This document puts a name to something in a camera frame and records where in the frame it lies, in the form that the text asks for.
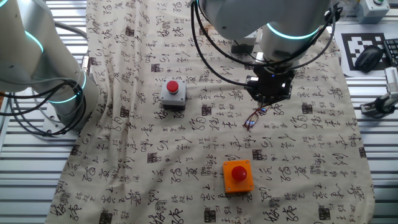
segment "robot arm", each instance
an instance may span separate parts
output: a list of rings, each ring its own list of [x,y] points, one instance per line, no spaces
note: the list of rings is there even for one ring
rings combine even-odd
[[[47,5],[41,0],[0,0],[0,21],[0,90],[17,92],[32,87],[42,93],[62,82],[54,78],[72,79],[87,98],[86,112],[76,129],[84,127],[98,100],[98,89],[60,40]],[[38,80],[49,82],[30,84]],[[69,114],[59,117],[68,124],[75,118],[74,111],[81,113],[77,99],[75,91],[65,86],[49,102],[58,114]]]
[[[227,39],[241,39],[262,27],[264,59],[281,61],[308,44],[324,23],[330,0],[199,0],[199,7]],[[296,57],[284,65],[292,66]]]

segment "black cable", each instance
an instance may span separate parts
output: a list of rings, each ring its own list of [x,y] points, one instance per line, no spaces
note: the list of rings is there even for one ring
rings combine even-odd
[[[237,42],[236,40],[234,40],[234,42],[235,42],[235,44],[236,44],[238,47],[241,46],[240,44],[238,44],[238,42]],[[245,52],[244,54],[247,54],[248,56],[250,56],[250,57],[253,58],[254,60],[258,60],[258,61],[264,62],[264,63],[269,63],[267,60],[260,60],[260,59],[257,59],[255,56],[251,55],[251,53]]]
[[[82,89],[81,89],[80,86],[78,86],[78,89],[79,89],[79,91],[75,91],[75,94],[78,94],[80,91],[82,91]],[[76,105],[77,105],[77,106],[80,106],[80,104],[79,104],[80,101],[78,100],[78,99],[79,99],[79,96],[78,96],[78,95],[77,95],[76,99],[77,99],[77,100],[76,100]],[[65,134],[65,133],[67,133],[68,131],[72,130],[72,129],[81,121],[81,119],[83,119],[84,114],[85,114],[85,112],[86,112],[86,99],[85,99],[84,96],[83,96],[83,99],[82,99],[82,100],[84,101],[84,103],[83,103],[83,111],[81,112],[81,115],[80,115],[79,119],[76,121],[76,123],[75,123],[74,125],[72,125],[73,122],[77,119],[77,116],[78,116],[78,113],[77,113],[77,112],[75,113],[75,115],[74,115],[73,119],[70,121],[70,123],[68,123],[64,128],[62,128],[61,130],[59,130],[59,131],[57,131],[57,132],[55,132],[55,133],[47,133],[47,132],[45,132],[45,131],[43,131],[43,130],[41,130],[41,129],[36,128],[32,123],[30,123],[28,120],[26,120],[26,118],[25,118],[24,115],[21,115],[22,119],[23,119],[27,124],[29,124],[30,127],[34,128],[34,129],[37,130],[38,132],[31,131],[31,130],[29,130],[27,127],[25,127],[25,126],[21,123],[21,121],[17,118],[16,115],[14,116],[14,119],[19,123],[19,125],[20,125],[22,128],[24,128],[27,132],[29,132],[29,133],[31,133],[31,134],[37,134],[37,135],[49,136],[49,137],[53,137],[53,136],[56,136],[56,135]],[[16,99],[15,99],[15,104],[16,104],[17,110],[21,112],[21,108],[19,107],[18,101],[17,101]],[[12,104],[10,103],[9,105],[10,105],[10,108],[11,108],[11,112],[15,113],[15,112],[14,112],[14,108],[12,107]]]
[[[33,99],[33,98],[38,98],[38,97],[44,96],[44,95],[49,94],[49,93],[53,93],[53,92],[55,93],[56,91],[58,91],[59,89],[61,89],[61,87],[65,86],[67,82],[69,82],[69,81],[64,81],[63,83],[57,85],[56,87],[54,87],[54,88],[52,88],[52,89],[49,89],[49,90],[47,90],[47,91],[44,91],[44,92],[42,92],[42,93],[39,93],[39,94],[37,94],[37,95],[32,95],[32,96],[16,96],[16,95],[8,95],[8,94],[0,93],[0,96],[7,97],[7,98],[12,98],[12,99]]]
[[[19,115],[22,115],[22,114],[30,113],[30,112],[32,112],[33,110],[37,110],[37,109],[40,108],[43,104],[45,104],[45,103],[47,102],[47,100],[49,100],[49,99],[57,92],[57,90],[61,89],[64,85],[65,85],[65,83],[62,83],[62,84],[57,85],[57,86],[56,86],[57,89],[56,89],[55,91],[51,92],[46,98],[44,98],[43,102],[39,103],[37,106],[35,106],[35,107],[31,108],[31,109],[25,110],[25,111],[20,112],[20,113],[0,113],[0,116],[19,116]]]
[[[203,60],[203,63],[210,69],[211,72],[213,72],[218,78],[231,83],[231,84],[235,84],[235,85],[239,85],[239,86],[246,86],[245,83],[239,83],[239,82],[235,82],[232,80],[229,80],[223,76],[221,76],[219,73],[217,73],[210,65],[209,63],[206,61],[205,57],[203,56],[200,48],[199,48],[199,44],[198,44],[198,40],[197,40],[197,35],[195,32],[195,14],[194,14],[194,7],[191,6],[191,27],[192,27],[192,37],[193,37],[193,41],[195,43],[195,47],[197,48],[198,54],[200,56],[200,58]]]
[[[243,65],[255,66],[255,67],[258,67],[258,66],[269,67],[269,66],[274,66],[274,65],[281,65],[281,64],[283,64],[283,63],[285,63],[285,62],[288,62],[288,61],[294,59],[295,57],[298,57],[300,54],[304,53],[304,52],[305,52],[306,50],[308,50],[308,49],[315,43],[315,41],[317,41],[317,39],[321,36],[321,34],[323,33],[323,31],[324,31],[324,30],[327,28],[327,26],[330,24],[330,21],[332,20],[333,16],[337,13],[338,9],[341,9],[341,8],[336,8],[337,4],[334,5],[335,10],[333,10],[333,12],[331,13],[331,15],[328,17],[328,21],[325,23],[325,25],[323,26],[323,28],[320,29],[320,30],[317,32],[317,35],[312,39],[312,41],[310,41],[310,42],[309,42],[305,47],[303,47],[301,50],[299,50],[299,51],[297,51],[296,53],[292,54],[292,55],[291,55],[289,58],[287,58],[287,59],[284,59],[284,60],[281,60],[281,61],[275,62],[275,63],[267,63],[267,64],[264,64],[264,65],[261,65],[261,64],[255,64],[255,63],[242,62],[242,61],[240,61],[240,60],[238,60],[238,59],[236,59],[236,58],[234,58],[234,57],[231,57],[231,56],[228,55],[227,53],[223,52],[223,51],[212,41],[211,37],[208,35],[208,33],[206,32],[206,30],[205,30],[203,24],[201,23],[200,16],[199,16],[199,11],[198,11],[198,4],[196,3],[196,1],[193,2],[192,4],[193,4],[193,7],[195,7],[195,13],[196,13],[196,16],[197,16],[197,21],[198,21],[198,23],[199,23],[199,26],[200,26],[200,28],[202,29],[202,31],[203,31],[204,35],[206,36],[206,38],[208,39],[209,43],[210,43],[219,53],[221,53],[221,54],[224,55],[225,57],[231,59],[232,61],[238,62],[238,63],[243,64]]]

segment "fabric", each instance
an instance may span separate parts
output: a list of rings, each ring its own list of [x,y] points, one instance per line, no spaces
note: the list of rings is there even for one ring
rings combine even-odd
[[[247,131],[242,125],[257,104],[205,68],[188,4],[88,1],[99,101],[62,172],[47,223],[368,223],[373,185],[335,43],[297,71],[291,99],[263,111]],[[231,42],[203,22],[228,51]],[[254,75],[196,31],[224,77],[244,82]],[[302,62],[327,39],[323,34]],[[186,110],[162,109],[165,78],[186,81]],[[222,166],[240,160],[249,160],[253,190],[225,194]]]

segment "wire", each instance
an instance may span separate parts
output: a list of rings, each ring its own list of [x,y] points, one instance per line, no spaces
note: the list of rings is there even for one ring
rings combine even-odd
[[[70,26],[70,25],[66,25],[66,24],[64,24],[64,23],[62,23],[62,22],[57,22],[57,21],[54,21],[54,24],[55,24],[55,26],[58,27],[58,28],[61,28],[61,29],[64,29],[64,30],[67,30],[67,31],[70,31],[70,32],[74,32],[74,33],[76,33],[76,34],[79,34],[79,35],[81,35],[84,39],[87,40],[87,33],[84,32],[84,31],[82,31],[81,29],[78,29],[78,28],[76,28],[76,27],[73,27],[73,26]]]
[[[20,125],[22,128],[24,128],[27,132],[29,132],[29,133],[31,133],[31,134],[38,134],[38,135],[53,137],[53,136],[56,136],[56,135],[65,134],[66,132],[72,130],[72,129],[81,121],[81,119],[83,119],[83,117],[84,117],[84,115],[85,115],[85,112],[86,112],[86,98],[85,98],[83,95],[81,95],[81,96],[78,96],[78,99],[82,99],[82,100],[80,100],[80,101],[81,101],[81,102],[84,102],[84,103],[83,103],[83,106],[84,106],[84,107],[83,107],[83,111],[81,112],[79,119],[75,122],[75,124],[73,124],[73,122],[76,120],[76,118],[77,118],[77,116],[78,116],[78,113],[75,113],[75,116],[74,116],[73,119],[70,121],[70,123],[68,123],[64,128],[62,128],[61,130],[59,130],[59,131],[57,131],[57,132],[55,132],[55,133],[47,133],[47,132],[45,132],[45,131],[43,131],[43,130],[40,130],[40,129],[36,128],[36,127],[35,127],[34,125],[32,125],[28,120],[26,120],[25,116],[21,115],[22,119],[23,119],[27,124],[29,124],[30,127],[34,128],[34,129],[37,130],[38,132],[34,132],[34,131],[29,130],[29,129],[28,129],[27,127],[25,127],[25,126],[19,121],[19,119],[17,118],[17,115],[16,115],[17,113],[15,113],[14,108],[12,107],[12,103],[10,103],[11,100],[9,100],[9,103],[10,103],[9,105],[10,105],[10,108],[11,108],[11,112],[14,114],[15,120],[16,120],[16,121],[19,123],[19,125]],[[17,106],[17,110],[18,110],[19,112],[21,112],[21,109],[20,109],[20,107],[19,107],[18,101],[17,101],[16,99],[15,99],[15,104],[16,104],[16,106]]]
[[[221,54],[224,55],[225,57],[231,59],[232,61],[238,62],[238,63],[243,64],[243,65],[255,66],[255,67],[258,67],[258,66],[270,67],[270,66],[274,66],[274,65],[281,65],[281,64],[283,64],[283,63],[285,63],[285,62],[288,62],[288,61],[294,59],[295,57],[298,57],[300,54],[304,53],[306,50],[308,50],[308,48],[310,48],[310,47],[315,43],[315,41],[319,38],[319,36],[323,33],[323,31],[324,31],[324,30],[326,29],[326,27],[329,25],[329,23],[331,22],[332,18],[333,18],[333,17],[335,16],[335,14],[337,13],[337,11],[338,11],[339,9],[341,9],[341,8],[337,8],[337,4],[334,5],[335,10],[334,10],[334,11],[331,13],[331,15],[329,16],[328,21],[326,22],[326,24],[323,26],[323,28],[322,28],[321,30],[319,30],[319,31],[317,32],[317,35],[312,39],[312,41],[309,42],[309,43],[308,43],[305,47],[303,47],[301,50],[299,50],[299,51],[297,51],[296,53],[292,54],[292,55],[291,55],[289,58],[287,58],[287,59],[284,59],[284,60],[281,60],[281,61],[278,61],[278,62],[275,62],[275,63],[267,63],[267,64],[264,64],[264,65],[260,65],[260,64],[255,64],[255,63],[242,62],[242,61],[240,61],[240,60],[238,60],[238,59],[236,59],[236,58],[234,58],[234,57],[231,57],[231,56],[228,55],[227,53],[223,52],[223,51],[213,42],[213,40],[211,39],[211,37],[210,37],[210,36],[208,35],[208,33],[206,32],[206,30],[205,30],[203,24],[201,23],[200,16],[199,16],[199,11],[198,11],[198,4],[197,4],[197,2],[195,1],[195,2],[193,2],[192,4],[193,4],[193,6],[195,7],[195,13],[196,13],[196,15],[197,15],[197,21],[198,21],[198,23],[199,23],[199,26],[200,26],[200,28],[202,29],[202,31],[203,31],[204,35],[206,36],[206,38],[208,39],[208,41],[210,42],[210,44],[211,44],[219,53],[221,53]]]
[[[39,104],[39,102],[37,101],[36,98],[34,98],[34,101],[35,101],[35,104],[36,104],[36,105]],[[59,116],[64,116],[64,117],[71,116],[71,115],[73,115],[74,113],[76,113],[76,112],[80,109],[80,107],[82,106],[82,104],[83,104],[83,101],[80,101],[80,103],[79,103],[79,105],[77,106],[77,108],[76,108],[75,110],[73,110],[72,112],[68,113],[68,114],[60,114],[60,113],[58,113],[58,112],[56,112],[56,114],[59,115]],[[44,112],[44,110],[43,110],[42,108],[39,108],[39,111],[43,114],[43,116],[45,116],[47,119],[51,120],[52,122],[63,124],[62,121],[56,121],[56,120],[54,120],[53,118],[49,117],[49,116]]]
[[[307,61],[307,62],[305,62],[305,63],[303,63],[303,64],[301,64],[301,65],[298,65],[298,66],[296,66],[296,67],[292,67],[292,68],[290,68],[290,69],[291,69],[291,70],[294,70],[294,69],[296,69],[296,68],[304,67],[304,66],[306,66],[306,65],[308,65],[308,64],[310,64],[310,63],[312,63],[312,62],[314,62],[314,61],[315,61],[316,59],[318,59],[319,57],[321,57],[321,56],[323,55],[323,53],[325,53],[326,49],[329,47],[329,45],[330,45],[330,43],[331,43],[331,40],[333,39],[333,36],[335,35],[335,30],[336,30],[336,18],[333,16],[333,27],[331,28],[330,38],[329,38],[329,41],[328,41],[328,43],[326,44],[325,48],[324,48],[317,56],[315,56],[313,59],[311,59],[311,60],[309,60],[309,61]]]
[[[235,44],[236,44],[238,47],[241,46],[240,44],[237,43],[236,40],[234,40],[234,42],[235,42]],[[266,61],[266,60],[259,60],[259,59],[257,59],[255,56],[251,55],[251,53],[245,52],[245,54],[247,54],[248,56],[250,56],[250,57],[253,58],[254,60],[258,60],[258,61],[260,61],[260,62],[268,63],[268,61]]]
[[[50,99],[59,89],[61,89],[64,85],[65,85],[65,83],[61,83],[61,84],[57,85],[55,88],[52,88],[51,90],[52,90],[53,92],[51,92],[51,93],[43,100],[43,102],[39,103],[37,106],[35,106],[35,107],[31,108],[31,109],[28,109],[28,110],[25,110],[25,111],[19,112],[19,113],[0,113],[0,116],[18,116],[18,115],[22,115],[22,114],[26,114],[26,113],[32,112],[33,110],[36,110],[37,108],[40,108],[43,104],[45,104],[45,103],[47,102],[47,100],[49,100],[49,99]],[[6,96],[7,96],[7,97],[8,97],[8,96],[11,96],[11,97],[8,97],[8,98],[12,98],[12,99],[31,99],[31,98],[23,98],[22,96],[15,96],[15,97],[13,97],[13,95],[6,95]]]
[[[203,63],[210,69],[211,72],[213,72],[218,78],[231,83],[231,84],[235,84],[235,85],[239,85],[239,86],[246,86],[245,83],[239,83],[239,82],[235,82],[232,80],[229,80],[223,76],[221,76],[219,73],[217,73],[210,65],[209,63],[206,61],[205,57],[203,56],[200,48],[199,48],[199,44],[198,44],[198,40],[197,40],[197,35],[195,32],[195,15],[194,15],[194,7],[191,7],[191,27],[192,27],[192,36],[193,36],[193,41],[195,43],[195,47],[197,48],[198,54],[200,56],[200,58],[203,60]]]

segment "emergency stop button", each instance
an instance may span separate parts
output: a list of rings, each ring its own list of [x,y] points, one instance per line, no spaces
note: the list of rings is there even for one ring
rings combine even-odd
[[[167,90],[169,91],[169,93],[171,94],[176,94],[178,92],[178,82],[176,81],[169,81],[167,83]]]

